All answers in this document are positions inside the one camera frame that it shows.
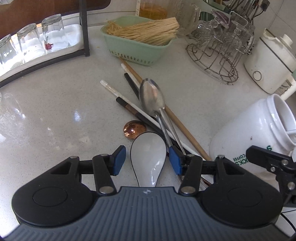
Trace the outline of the wooden chopstick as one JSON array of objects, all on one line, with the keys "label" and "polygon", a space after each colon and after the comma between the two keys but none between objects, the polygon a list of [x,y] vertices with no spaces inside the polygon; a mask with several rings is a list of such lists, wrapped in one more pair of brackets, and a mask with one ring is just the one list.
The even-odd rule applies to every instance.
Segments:
[{"label": "wooden chopstick", "polygon": [[201,145],[197,142],[197,140],[193,137],[193,135],[187,130],[187,128],[182,124],[182,122],[176,117],[176,115],[165,105],[164,96],[161,90],[158,90],[157,97],[161,99],[160,103],[160,112],[161,114],[165,114],[165,121],[169,123],[169,129],[173,130],[173,135],[177,135],[171,121],[175,123],[175,125],[179,128],[179,130],[184,134],[184,136],[190,141],[190,143],[195,147],[198,153],[206,160],[211,161],[212,159],[206,153],[206,151],[201,147]]}]

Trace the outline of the white ceramic soup spoon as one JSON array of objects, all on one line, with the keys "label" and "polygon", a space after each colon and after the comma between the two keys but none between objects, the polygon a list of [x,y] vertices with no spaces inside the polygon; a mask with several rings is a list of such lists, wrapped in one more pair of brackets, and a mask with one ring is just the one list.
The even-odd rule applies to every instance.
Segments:
[{"label": "white ceramic soup spoon", "polygon": [[130,148],[130,160],[139,187],[156,187],[164,167],[167,147],[155,132],[140,134]]}]

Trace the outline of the copper small spoon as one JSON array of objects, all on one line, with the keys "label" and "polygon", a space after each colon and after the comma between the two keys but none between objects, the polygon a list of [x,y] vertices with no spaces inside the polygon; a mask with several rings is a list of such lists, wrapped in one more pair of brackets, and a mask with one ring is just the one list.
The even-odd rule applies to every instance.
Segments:
[{"label": "copper small spoon", "polygon": [[131,120],[123,128],[124,135],[131,140],[137,138],[140,134],[147,131],[147,127],[140,120]]}]

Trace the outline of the white ceramic mug jar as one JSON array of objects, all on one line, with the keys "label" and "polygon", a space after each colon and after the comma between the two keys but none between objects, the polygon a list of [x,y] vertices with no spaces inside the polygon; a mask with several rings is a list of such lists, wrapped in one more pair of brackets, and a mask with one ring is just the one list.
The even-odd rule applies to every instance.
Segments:
[{"label": "white ceramic mug jar", "polygon": [[288,156],[295,149],[295,137],[288,134],[290,131],[295,131],[295,117],[286,102],[273,94],[222,127],[211,140],[209,155],[212,159],[225,155],[262,180],[273,181],[273,174],[250,163],[246,150],[258,146]]}]

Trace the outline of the black chopstick brown band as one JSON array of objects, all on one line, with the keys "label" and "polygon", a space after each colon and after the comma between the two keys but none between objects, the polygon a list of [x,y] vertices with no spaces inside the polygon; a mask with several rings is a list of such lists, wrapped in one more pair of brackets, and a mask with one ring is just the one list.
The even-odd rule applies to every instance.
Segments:
[{"label": "black chopstick brown band", "polygon": [[167,144],[165,136],[161,130],[160,127],[152,123],[148,118],[143,116],[140,112],[138,112],[135,108],[133,108],[130,104],[128,104],[126,101],[124,101],[121,97],[116,98],[116,102],[119,103],[123,108],[128,110],[131,114],[133,114],[136,118],[138,118],[140,121],[142,121],[145,125],[147,125],[149,128],[151,128],[155,133],[159,134],[165,141],[165,144]]}]

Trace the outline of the white chopstick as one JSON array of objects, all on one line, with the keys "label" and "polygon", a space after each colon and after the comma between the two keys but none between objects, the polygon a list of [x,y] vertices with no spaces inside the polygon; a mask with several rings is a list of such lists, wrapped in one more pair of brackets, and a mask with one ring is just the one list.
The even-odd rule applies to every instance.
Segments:
[{"label": "white chopstick", "polygon": [[133,80],[133,82],[135,83],[135,85],[137,87],[140,87],[140,83],[138,82],[138,80],[135,78],[135,76],[131,73],[131,71],[123,64],[121,63],[121,67],[123,68],[123,70],[130,76],[130,78]]},{"label": "white chopstick", "polygon": [[[141,113],[143,116],[145,116],[149,121],[151,121],[154,125],[156,125],[158,128],[160,128],[160,125],[157,121],[155,121],[151,116],[149,116],[147,113],[145,113],[141,108],[133,104],[130,100],[128,100],[126,97],[124,97],[121,93],[119,93],[115,88],[110,86],[106,81],[101,80],[101,85],[107,89],[110,93],[112,93],[115,97],[120,97],[125,102],[127,102],[129,105],[131,105],[135,110],[137,110],[139,113]],[[185,143],[181,141],[181,144],[185,150],[187,150],[190,154],[195,154],[199,156],[197,152],[195,152],[193,149],[188,147]]]}]

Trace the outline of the large steel spoon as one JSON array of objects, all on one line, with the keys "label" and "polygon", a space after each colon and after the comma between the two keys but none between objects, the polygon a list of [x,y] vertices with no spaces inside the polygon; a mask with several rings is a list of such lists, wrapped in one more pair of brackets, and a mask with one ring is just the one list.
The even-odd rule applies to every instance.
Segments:
[{"label": "large steel spoon", "polygon": [[[140,100],[140,104],[142,106],[142,108],[144,109],[144,111],[150,115],[150,116],[154,116],[158,119],[159,121],[159,125],[161,126],[161,129],[163,131],[163,133],[165,134],[165,137],[169,143],[169,145],[171,145],[171,141],[169,140],[168,137],[168,133],[167,130],[165,128],[168,128],[168,130],[171,132],[171,134],[173,135],[173,130],[169,129],[169,123],[168,121],[165,121],[165,114],[161,114],[160,112],[160,103],[161,103],[161,99],[157,97],[158,94],[158,90],[161,90],[160,87],[156,84],[155,81],[153,81],[152,79],[149,78],[145,78],[141,84],[140,84],[140,88],[139,88],[139,100]],[[181,141],[178,137],[178,135],[173,135],[174,139],[176,140],[178,146],[181,149],[181,152],[185,155],[185,150],[181,144]]]}]

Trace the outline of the black chopstick plain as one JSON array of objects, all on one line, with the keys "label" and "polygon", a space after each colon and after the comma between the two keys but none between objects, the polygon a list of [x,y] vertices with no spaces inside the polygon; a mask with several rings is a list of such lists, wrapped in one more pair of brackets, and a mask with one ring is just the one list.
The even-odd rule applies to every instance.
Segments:
[{"label": "black chopstick plain", "polygon": [[136,97],[139,98],[138,96],[138,88],[136,84],[133,82],[132,78],[128,75],[128,73],[124,73],[125,79],[129,83],[130,87],[132,88],[133,92],[135,93]]}]

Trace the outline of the white electric cooking pot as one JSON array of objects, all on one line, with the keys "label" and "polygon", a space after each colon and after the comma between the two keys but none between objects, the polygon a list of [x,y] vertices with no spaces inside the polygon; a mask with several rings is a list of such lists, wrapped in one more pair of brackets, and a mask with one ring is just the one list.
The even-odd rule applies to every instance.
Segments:
[{"label": "white electric cooking pot", "polygon": [[246,58],[244,67],[247,73],[266,93],[276,92],[295,71],[292,44],[288,35],[278,38],[269,29],[264,29]]}]

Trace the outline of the green plastic basket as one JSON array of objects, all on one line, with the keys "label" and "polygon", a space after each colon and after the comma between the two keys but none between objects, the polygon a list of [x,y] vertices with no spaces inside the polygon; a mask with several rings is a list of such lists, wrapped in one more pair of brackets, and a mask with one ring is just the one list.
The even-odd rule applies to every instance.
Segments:
[{"label": "green plastic basket", "polygon": [[[120,26],[126,27],[153,20],[140,16],[121,16],[110,21],[115,21]],[[140,65],[151,66],[156,63],[156,61],[158,61],[159,58],[163,56],[167,48],[174,40],[171,40],[167,45],[164,46],[153,46],[121,37],[112,36],[106,32],[107,23],[101,28],[100,31],[104,36],[109,52],[116,57],[121,57],[124,60],[138,63]]]}]

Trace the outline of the black dish rack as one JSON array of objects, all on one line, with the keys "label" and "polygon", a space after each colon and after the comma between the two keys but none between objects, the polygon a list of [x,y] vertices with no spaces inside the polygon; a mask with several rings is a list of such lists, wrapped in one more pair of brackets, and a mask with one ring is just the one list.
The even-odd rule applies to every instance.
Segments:
[{"label": "black dish rack", "polygon": [[86,1],[79,2],[79,24],[64,25],[60,14],[1,39],[1,86],[33,71],[76,56],[90,55]]}]

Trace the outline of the bundle of dry noodles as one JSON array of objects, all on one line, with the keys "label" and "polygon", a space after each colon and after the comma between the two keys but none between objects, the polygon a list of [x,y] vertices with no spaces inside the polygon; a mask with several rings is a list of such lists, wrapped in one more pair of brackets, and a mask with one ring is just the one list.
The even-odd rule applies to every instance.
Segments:
[{"label": "bundle of dry noodles", "polygon": [[175,17],[126,27],[120,26],[115,21],[109,21],[106,32],[109,35],[136,42],[153,46],[164,46],[177,37],[179,27],[180,25]]}]

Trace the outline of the white rack drip tray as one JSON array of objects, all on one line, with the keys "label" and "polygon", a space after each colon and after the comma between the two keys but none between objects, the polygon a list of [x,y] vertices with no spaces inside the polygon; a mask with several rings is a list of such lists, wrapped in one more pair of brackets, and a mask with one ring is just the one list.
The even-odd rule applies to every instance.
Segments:
[{"label": "white rack drip tray", "polygon": [[38,38],[30,39],[27,41],[26,54],[24,54],[20,48],[17,35],[8,35],[1,42],[3,44],[9,44],[12,48],[4,56],[8,57],[8,60],[1,61],[1,81],[4,81],[13,75],[21,74],[25,70],[29,70],[31,67],[37,67],[38,64],[45,63],[49,60],[56,59],[58,57],[66,56],[83,49],[83,33],[82,27],[79,24],[72,24],[64,27],[65,36],[68,40],[68,46],[56,51],[45,50],[43,41],[43,35]]}]

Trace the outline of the upturned glass tumbler right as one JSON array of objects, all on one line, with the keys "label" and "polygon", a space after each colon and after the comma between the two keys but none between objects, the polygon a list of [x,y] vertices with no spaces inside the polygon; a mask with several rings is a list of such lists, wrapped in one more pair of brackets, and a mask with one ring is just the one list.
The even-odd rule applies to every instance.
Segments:
[{"label": "upturned glass tumbler right", "polygon": [[41,22],[41,26],[47,52],[56,52],[69,47],[61,14],[46,17]]}]

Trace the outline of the upturned glass tumbler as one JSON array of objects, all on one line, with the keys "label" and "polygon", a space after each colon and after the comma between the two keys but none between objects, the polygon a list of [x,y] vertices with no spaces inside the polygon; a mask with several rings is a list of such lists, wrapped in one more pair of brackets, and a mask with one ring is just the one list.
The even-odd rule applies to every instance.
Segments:
[{"label": "upturned glass tumbler", "polygon": [[25,63],[46,54],[36,23],[24,26],[16,34]]},{"label": "upturned glass tumbler", "polygon": [[7,72],[20,66],[23,62],[21,54],[15,48],[11,34],[6,35],[1,39],[1,64]]},{"label": "upturned glass tumbler", "polygon": [[61,14],[46,17],[41,22],[41,26],[47,52],[56,52],[69,47]]}]

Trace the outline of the upturned glass tumbler middle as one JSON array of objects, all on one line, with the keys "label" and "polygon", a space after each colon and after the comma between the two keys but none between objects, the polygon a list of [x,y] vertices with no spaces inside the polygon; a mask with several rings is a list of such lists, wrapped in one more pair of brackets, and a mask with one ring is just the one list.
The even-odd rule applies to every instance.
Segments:
[{"label": "upturned glass tumbler middle", "polygon": [[24,26],[16,34],[25,63],[46,54],[36,23]]}]

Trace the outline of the purple lid glass cup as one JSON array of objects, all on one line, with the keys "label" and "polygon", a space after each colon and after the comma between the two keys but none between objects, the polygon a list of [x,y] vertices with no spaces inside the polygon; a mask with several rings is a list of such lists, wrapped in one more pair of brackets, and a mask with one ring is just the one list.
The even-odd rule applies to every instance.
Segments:
[{"label": "purple lid glass cup", "polygon": [[214,19],[221,24],[224,28],[229,28],[229,17],[226,16],[224,13],[222,13],[221,11],[217,11],[212,9],[211,13],[214,17]]}]

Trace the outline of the upturned glass tumbler left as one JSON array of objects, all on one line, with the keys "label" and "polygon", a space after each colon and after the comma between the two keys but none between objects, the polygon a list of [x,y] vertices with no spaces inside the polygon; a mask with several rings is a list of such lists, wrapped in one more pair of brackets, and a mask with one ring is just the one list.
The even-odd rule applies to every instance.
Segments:
[{"label": "upturned glass tumbler left", "polygon": [[1,64],[7,72],[20,66],[23,62],[21,54],[15,48],[11,34],[6,35],[1,39]]}]

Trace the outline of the textured glass jug behind rack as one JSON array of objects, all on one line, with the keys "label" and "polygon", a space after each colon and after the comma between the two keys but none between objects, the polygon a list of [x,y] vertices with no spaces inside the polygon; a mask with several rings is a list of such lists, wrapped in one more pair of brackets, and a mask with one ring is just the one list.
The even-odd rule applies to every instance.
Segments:
[{"label": "textured glass jug behind rack", "polygon": [[177,36],[179,38],[185,37],[196,29],[200,17],[200,8],[196,1],[177,1],[174,16],[180,25]]}]

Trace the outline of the green utensil holder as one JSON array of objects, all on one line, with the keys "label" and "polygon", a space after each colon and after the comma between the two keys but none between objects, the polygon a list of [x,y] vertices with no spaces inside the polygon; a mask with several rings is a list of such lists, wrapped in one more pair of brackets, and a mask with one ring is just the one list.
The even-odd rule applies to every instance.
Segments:
[{"label": "green utensil holder", "polygon": [[212,13],[212,10],[221,11],[229,16],[233,11],[241,17],[251,21],[248,15],[252,12],[255,1],[230,1],[230,4],[218,4],[215,1],[196,1],[197,6],[201,12]]}]

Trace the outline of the red lid plastic jar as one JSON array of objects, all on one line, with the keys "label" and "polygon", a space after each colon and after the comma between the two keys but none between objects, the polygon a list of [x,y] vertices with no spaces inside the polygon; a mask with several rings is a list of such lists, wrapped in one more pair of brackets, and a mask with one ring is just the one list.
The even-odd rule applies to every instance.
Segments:
[{"label": "red lid plastic jar", "polygon": [[135,15],[151,20],[166,19],[169,2],[167,0],[137,0]]}]

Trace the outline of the wooden cutting board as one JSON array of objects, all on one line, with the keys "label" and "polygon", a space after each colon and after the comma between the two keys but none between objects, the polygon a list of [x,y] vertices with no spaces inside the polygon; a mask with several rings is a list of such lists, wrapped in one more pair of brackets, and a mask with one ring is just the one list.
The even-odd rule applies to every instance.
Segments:
[{"label": "wooden cutting board", "polygon": [[79,0],[15,0],[1,4],[1,38],[28,24],[39,24],[48,16],[77,13],[79,3]]}]

